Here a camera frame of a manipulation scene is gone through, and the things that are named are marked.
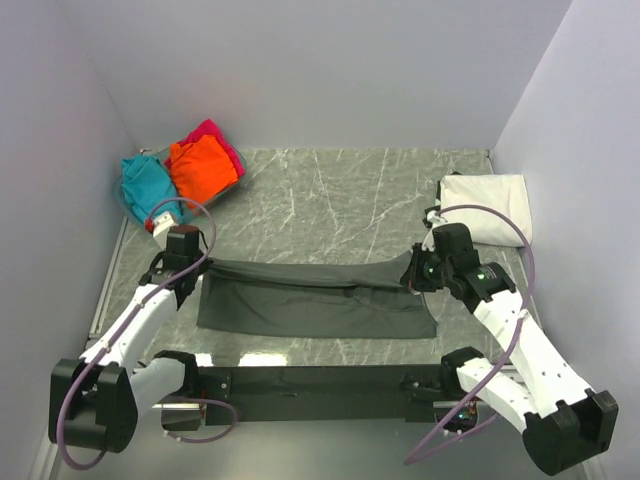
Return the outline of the dark grey t shirt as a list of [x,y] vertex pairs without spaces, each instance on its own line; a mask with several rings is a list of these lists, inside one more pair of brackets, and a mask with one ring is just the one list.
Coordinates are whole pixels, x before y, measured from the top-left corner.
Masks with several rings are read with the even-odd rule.
[[313,339],[432,339],[438,324],[401,276],[410,254],[370,264],[216,259],[196,324],[229,333]]

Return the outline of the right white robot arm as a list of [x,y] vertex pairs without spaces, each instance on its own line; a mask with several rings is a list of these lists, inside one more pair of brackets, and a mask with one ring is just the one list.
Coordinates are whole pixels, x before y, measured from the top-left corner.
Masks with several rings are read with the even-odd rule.
[[442,393],[461,396],[463,406],[486,403],[521,433],[530,458],[549,476],[609,449],[616,400],[572,369],[506,271],[481,262],[465,225],[433,222],[414,245],[402,281],[414,292],[448,290],[503,348],[497,363],[471,347],[444,356]]

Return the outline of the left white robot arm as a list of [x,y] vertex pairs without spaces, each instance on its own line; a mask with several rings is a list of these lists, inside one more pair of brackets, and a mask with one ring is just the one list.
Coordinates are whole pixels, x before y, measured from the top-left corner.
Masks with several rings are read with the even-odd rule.
[[66,447],[119,453],[139,418],[160,400],[199,395],[192,353],[163,350],[136,367],[159,328],[193,293],[212,261],[200,248],[200,230],[170,228],[166,247],[142,275],[134,296],[103,337],[78,359],[62,359],[50,381],[50,441]]

